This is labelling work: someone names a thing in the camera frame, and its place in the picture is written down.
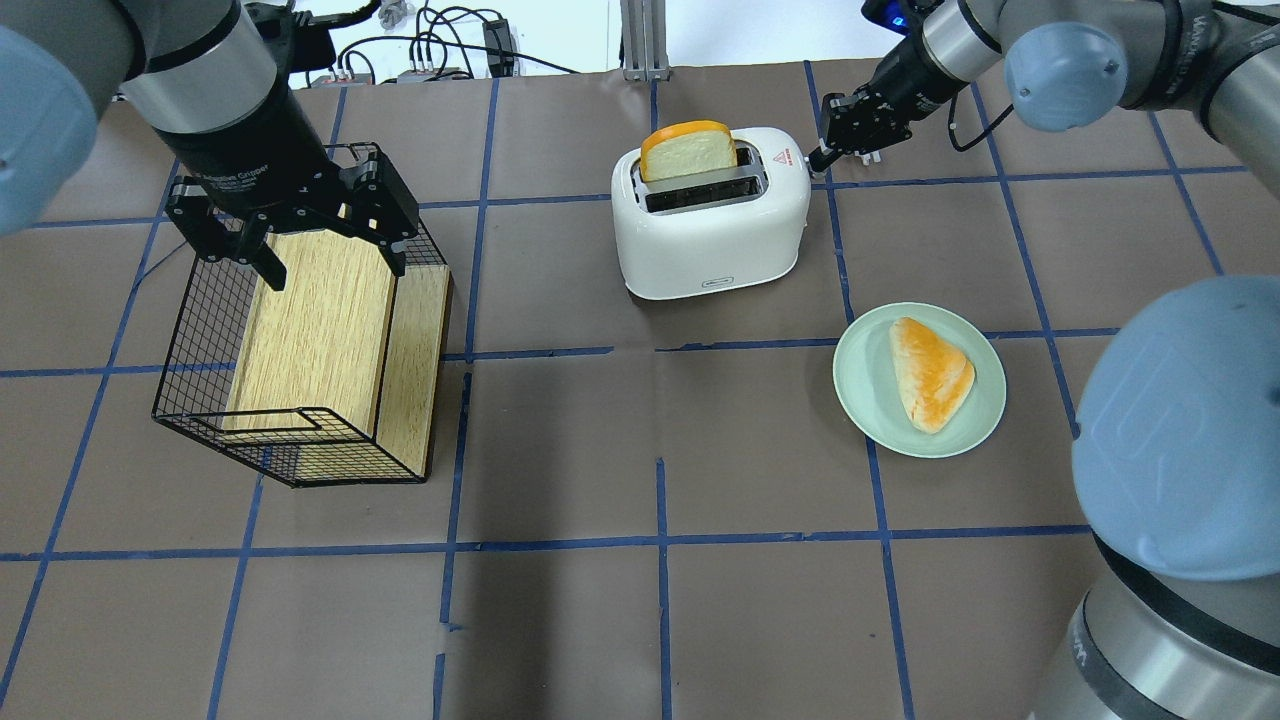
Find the wooden board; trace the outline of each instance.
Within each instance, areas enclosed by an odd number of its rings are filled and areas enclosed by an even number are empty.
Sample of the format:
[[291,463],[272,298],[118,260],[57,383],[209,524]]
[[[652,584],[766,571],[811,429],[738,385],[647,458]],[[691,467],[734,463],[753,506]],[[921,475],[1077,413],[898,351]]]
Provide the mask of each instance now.
[[392,313],[376,439],[419,475],[428,468],[448,296],[448,265],[410,266],[397,284]]
[[[376,247],[337,233],[270,242],[288,279],[280,292],[257,282],[227,410],[329,407],[372,434],[396,277]],[[223,420],[238,432],[305,427],[296,414]]]

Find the plate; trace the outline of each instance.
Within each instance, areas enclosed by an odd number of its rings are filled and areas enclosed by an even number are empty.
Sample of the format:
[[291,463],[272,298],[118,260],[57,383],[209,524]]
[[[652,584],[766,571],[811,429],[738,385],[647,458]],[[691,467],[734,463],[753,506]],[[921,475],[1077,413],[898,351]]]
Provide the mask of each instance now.
[[[904,315],[963,350],[974,366],[969,397],[937,434],[916,429],[897,395],[888,331]],[[882,305],[854,320],[836,345],[832,377],[845,413],[867,437],[914,457],[950,457],[973,450],[1005,414],[1005,366],[996,348],[960,315],[923,302]]]

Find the metal mesh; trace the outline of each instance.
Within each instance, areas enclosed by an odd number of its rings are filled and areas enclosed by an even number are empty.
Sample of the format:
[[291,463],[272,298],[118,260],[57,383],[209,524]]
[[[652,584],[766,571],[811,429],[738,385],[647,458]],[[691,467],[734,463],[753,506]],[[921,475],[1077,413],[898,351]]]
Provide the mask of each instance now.
[[[421,220],[404,256],[407,266],[444,264]],[[256,287],[257,275],[234,263],[195,261],[152,418],[293,487],[425,482],[328,407],[227,411]],[[271,420],[257,420],[268,425],[261,429],[225,429],[232,415]]]

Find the blue cap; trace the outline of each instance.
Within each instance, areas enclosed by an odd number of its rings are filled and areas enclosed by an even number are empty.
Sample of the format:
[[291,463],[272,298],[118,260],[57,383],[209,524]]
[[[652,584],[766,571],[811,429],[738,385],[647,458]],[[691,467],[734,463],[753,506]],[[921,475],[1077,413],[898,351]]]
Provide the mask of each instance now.
[[1124,49],[1078,22],[1039,26],[1005,54],[1005,83],[1028,126],[1062,132],[1106,115],[1129,82]]
[[1075,489],[1116,552],[1188,580],[1280,573],[1280,277],[1153,302],[1111,341],[1078,420]]
[[97,115],[76,76],[0,26],[0,236],[40,219],[88,159]]

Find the toaster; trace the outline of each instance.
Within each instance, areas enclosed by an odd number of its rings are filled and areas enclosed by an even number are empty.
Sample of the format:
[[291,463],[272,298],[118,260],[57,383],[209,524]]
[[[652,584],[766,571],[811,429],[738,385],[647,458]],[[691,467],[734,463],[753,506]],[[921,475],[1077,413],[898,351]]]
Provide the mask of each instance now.
[[732,131],[737,165],[644,182],[640,150],[613,168],[611,199],[627,290],[675,300],[787,274],[809,211],[809,168],[777,128]]

